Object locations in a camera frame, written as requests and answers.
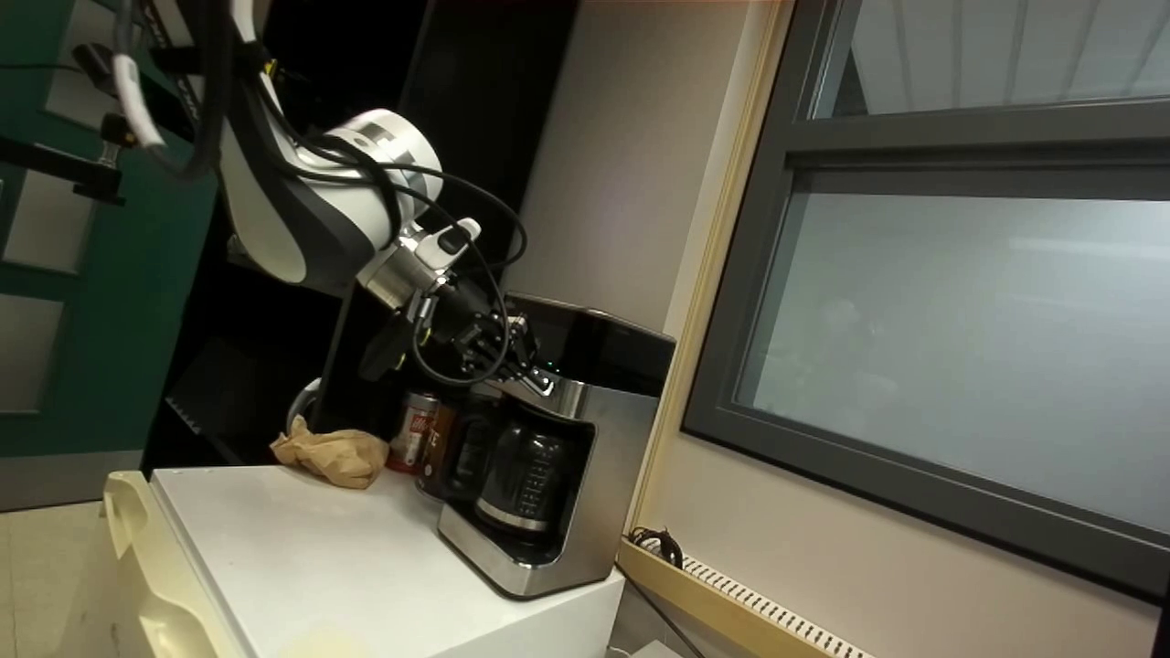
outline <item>black cabinet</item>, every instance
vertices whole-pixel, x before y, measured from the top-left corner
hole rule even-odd
[[[325,132],[359,110],[390,105],[437,144],[446,174],[521,208],[574,7],[281,0],[270,5],[264,44],[281,62],[278,88],[298,127]],[[446,186],[443,207],[482,221],[482,254],[506,260],[512,226],[488,202]],[[264,460],[294,397],[314,372],[348,378],[348,367],[328,367],[328,343],[373,336],[383,322],[378,308],[354,308],[242,267],[221,208],[143,467]]]

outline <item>green wall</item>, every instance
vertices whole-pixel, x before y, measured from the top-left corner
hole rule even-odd
[[[0,5],[0,62],[55,62],[71,7],[71,0]],[[49,71],[0,71],[0,136],[94,157],[91,127],[43,115],[49,85]],[[23,174],[0,165],[0,177],[3,243]],[[216,180],[179,183],[130,150],[122,177],[125,207],[94,208],[77,277],[0,264],[0,292],[67,303],[43,415],[0,419],[0,459],[147,443],[211,221]]]

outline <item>coffee maker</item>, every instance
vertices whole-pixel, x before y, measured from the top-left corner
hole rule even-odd
[[[595,313],[515,303],[557,386],[494,380],[463,409],[440,536],[496,594],[534,601],[610,575],[672,343]]]

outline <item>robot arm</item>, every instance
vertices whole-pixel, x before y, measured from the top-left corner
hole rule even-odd
[[[332,295],[359,282],[406,322],[406,348],[423,369],[420,343],[459,353],[459,378],[427,369],[443,386],[521,378],[552,393],[552,369],[539,364],[523,316],[496,289],[489,289],[494,302],[482,302],[455,274],[482,235],[478,221],[446,217],[440,231],[416,224],[443,208],[443,183],[459,180],[443,177],[432,144],[390,110],[367,110],[322,141],[298,136],[261,62],[254,0],[232,0],[232,25],[236,54],[255,60],[236,68],[245,72],[232,72],[232,110],[221,127],[221,180],[250,260],[278,282]],[[130,126],[147,150],[162,150],[125,44],[112,71]]]

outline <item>beige wall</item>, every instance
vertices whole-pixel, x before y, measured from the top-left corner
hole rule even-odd
[[[688,367],[764,5],[583,0],[512,292],[672,334]],[[845,640],[910,658],[1148,655],[1151,607],[697,443],[676,409],[679,397],[663,415],[644,522]]]

